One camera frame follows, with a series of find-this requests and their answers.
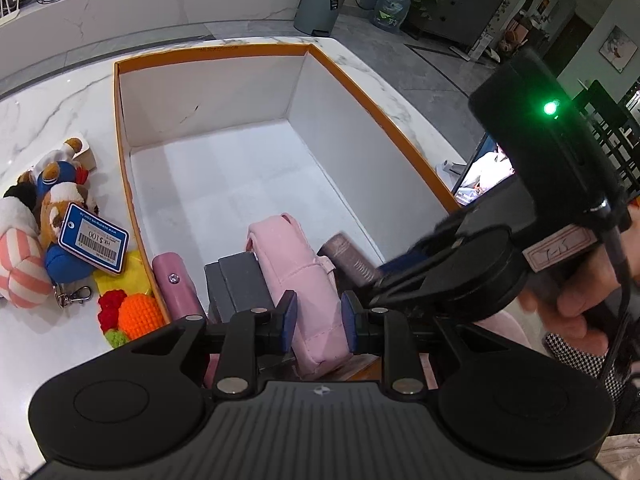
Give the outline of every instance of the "white marble counter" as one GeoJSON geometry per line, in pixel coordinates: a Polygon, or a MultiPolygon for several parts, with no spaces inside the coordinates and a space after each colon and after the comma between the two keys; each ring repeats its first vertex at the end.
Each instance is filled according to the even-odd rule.
{"type": "MultiPolygon", "coordinates": [[[[318,45],[380,106],[432,167],[445,159],[462,162],[415,108],[335,40],[245,38],[188,46],[277,42],[318,45]]],[[[80,133],[90,143],[97,161],[89,184],[101,215],[130,229],[114,132],[113,63],[114,59],[110,59],[87,65],[0,102],[0,145],[4,147],[0,152],[0,189],[4,190],[16,174],[39,156],[80,133]]],[[[98,326],[97,313],[95,300],[71,306],[64,312],[53,299],[33,310],[21,310],[6,302],[0,305],[2,480],[23,478],[42,462],[27,420],[29,402],[36,389],[50,377],[109,350],[98,326]]]]}
{"type": "Polygon", "coordinates": [[[292,20],[300,0],[60,0],[32,3],[0,27],[0,79],[69,50],[155,28],[292,20]]]}

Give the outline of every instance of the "human hand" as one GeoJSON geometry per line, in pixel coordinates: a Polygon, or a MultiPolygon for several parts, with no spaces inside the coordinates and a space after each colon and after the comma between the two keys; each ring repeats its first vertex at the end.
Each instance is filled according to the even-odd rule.
{"type": "MultiPolygon", "coordinates": [[[[640,274],[640,210],[629,208],[631,229],[622,233],[622,246],[631,275],[640,274]]],[[[600,330],[587,326],[582,313],[596,306],[619,287],[603,246],[599,247],[563,285],[556,305],[540,300],[525,289],[519,296],[526,312],[537,312],[549,332],[558,334],[574,348],[592,355],[604,355],[609,342],[600,330]]]]}

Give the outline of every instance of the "barcode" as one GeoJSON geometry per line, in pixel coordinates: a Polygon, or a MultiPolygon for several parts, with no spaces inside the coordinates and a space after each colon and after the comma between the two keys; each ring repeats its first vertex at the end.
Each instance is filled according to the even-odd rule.
{"type": "Polygon", "coordinates": [[[82,233],[78,233],[78,245],[84,245],[85,247],[94,250],[112,264],[116,262],[116,256],[118,254],[116,251],[112,251],[110,248],[100,245],[98,242],[91,240],[91,238],[83,235],[82,233]]]}

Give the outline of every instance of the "gray cabinet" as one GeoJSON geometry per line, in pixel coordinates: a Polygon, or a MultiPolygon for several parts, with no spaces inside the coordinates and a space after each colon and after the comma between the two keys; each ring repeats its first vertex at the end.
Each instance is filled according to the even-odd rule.
{"type": "Polygon", "coordinates": [[[426,12],[431,19],[422,17],[420,11],[412,9],[407,22],[418,32],[435,34],[456,43],[472,46],[498,11],[502,1],[441,0],[428,6],[426,12]]]}

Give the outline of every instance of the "metal clasp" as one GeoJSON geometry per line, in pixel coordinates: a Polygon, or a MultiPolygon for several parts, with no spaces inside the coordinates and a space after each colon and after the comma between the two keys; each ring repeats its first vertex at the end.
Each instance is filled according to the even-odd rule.
{"type": "Polygon", "coordinates": [[[60,308],[65,308],[72,303],[84,303],[85,301],[89,301],[93,296],[94,292],[90,286],[81,286],[75,292],[69,294],[65,292],[64,286],[56,283],[54,285],[54,290],[56,291],[56,302],[60,308]]]}

